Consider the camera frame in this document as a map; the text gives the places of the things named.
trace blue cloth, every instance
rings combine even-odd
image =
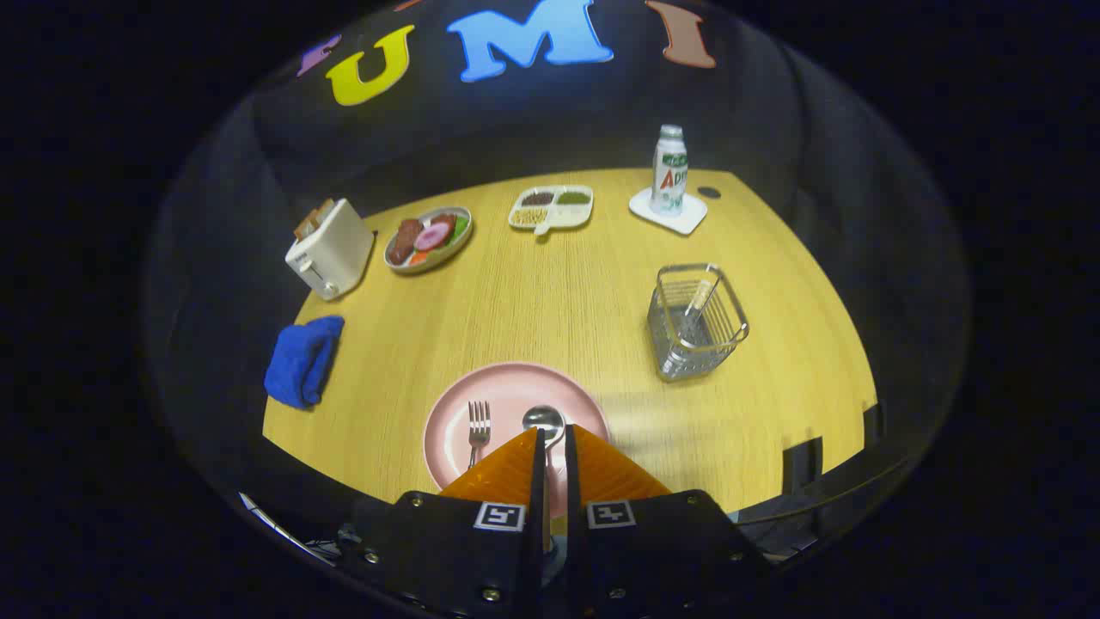
[[[342,330],[340,317],[326,317],[283,330],[264,377],[267,394],[296,409],[320,402]]]

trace blue letter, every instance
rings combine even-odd
[[[615,54],[600,44],[588,20],[592,0],[542,0],[520,25],[496,11],[466,15],[447,26],[458,32],[466,53],[462,81],[477,81],[504,73],[504,60],[493,57],[493,45],[519,66],[535,64],[535,54],[544,36],[550,37],[547,62],[556,65],[603,63]]]

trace metal basket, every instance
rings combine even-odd
[[[748,338],[749,322],[722,268],[675,264],[657,272],[649,332],[658,372],[676,380],[716,368]]]

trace black background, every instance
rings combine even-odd
[[[1085,294],[1091,175],[1075,164],[1097,143],[1085,70],[1097,60],[1086,45],[1096,10],[732,8],[851,85],[910,141],[952,199],[976,286],[968,377],[927,461],[759,610],[1082,612],[1096,499],[1080,469],[1089,436],[1075,427],[1094,406],[1078,396],[1091,366],[1064,361],[1090,350],[1094,322]],[[31,239],[38,224],[64,232],[30,244],[59,256],[45,261],[50,280],[73,285],[55,300],[34,289],[42,279],[30,269],[13,273],[18,296],[43,300],[13,332],[34,334],[38,354],[25,360],[46,365],[16,378],[30,440],[11,477],[19,516],[30,510],[11,532],[7,615],[375,616],[262,540],[175,454],[140,389],[138,288],[128,284],[152,205],[204,132],[278,62],[370,7],[128,9],[23,2],[11,22],[20,53],[8,96],[26,107],[12,120],[16,221]]]

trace yellow table surface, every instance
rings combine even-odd
[[[310,292],[296,324],[346,320],[321,402],[268,398],[264,436],[302,463],[386,501],[436,491],[424,460],[431,406],[466,373],[501,362],[556,368],[603,408],[612,444],[673,491],[701,488],[727,511],[781,493],[782,452],[821,436],[828,471],[864,447],[877,404],[862,344],[821,266],[785,223],[728,172],[710,212],[681,235],[627,209],[648,168],[529,176],[451,191],[367,217],[378,230],[363,280],[332,301]],[[507,214],[535,185],[593,188],[591,220],[544,240]],[[470,209],[469,243],[449,262],[397,275],[383,253],[398,222]],[[664,383],[646,328],[662,265],[713,262],[730,277],[750,332],[711,375]]]

